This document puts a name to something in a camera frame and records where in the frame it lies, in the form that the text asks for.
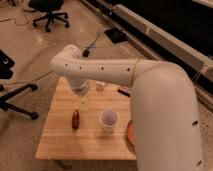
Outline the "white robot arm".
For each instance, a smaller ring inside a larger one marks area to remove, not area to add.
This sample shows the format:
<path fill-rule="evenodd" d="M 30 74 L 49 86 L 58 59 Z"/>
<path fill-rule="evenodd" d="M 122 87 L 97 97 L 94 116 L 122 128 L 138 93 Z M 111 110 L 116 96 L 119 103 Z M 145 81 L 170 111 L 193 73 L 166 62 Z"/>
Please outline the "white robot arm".
<path fill-rule="evenodd" d="M 146 59 L 85 59 L 72 44 L 51 59 L 73 92 L 97 80 L 130 89 L 138 171 L 204 171 L 198 100 L 175 63 Z"/>

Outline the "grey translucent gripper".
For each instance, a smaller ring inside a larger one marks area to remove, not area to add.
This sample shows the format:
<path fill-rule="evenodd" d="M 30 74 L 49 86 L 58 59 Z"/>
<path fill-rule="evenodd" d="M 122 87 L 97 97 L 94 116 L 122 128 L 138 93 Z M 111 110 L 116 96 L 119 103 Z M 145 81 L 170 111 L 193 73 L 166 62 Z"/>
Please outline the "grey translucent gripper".
<path fill-rule="evenodd" d="M 69 85 L 71 90 L 78 96 L 79 98 L 79 108 L 82 111 L 88 111 L 90 108 L 89 105 L 89 97 L 84 96 L 90 89 L 90 84 L 88 80 L 80 79 L 80 80 L 70 80 Z"/>

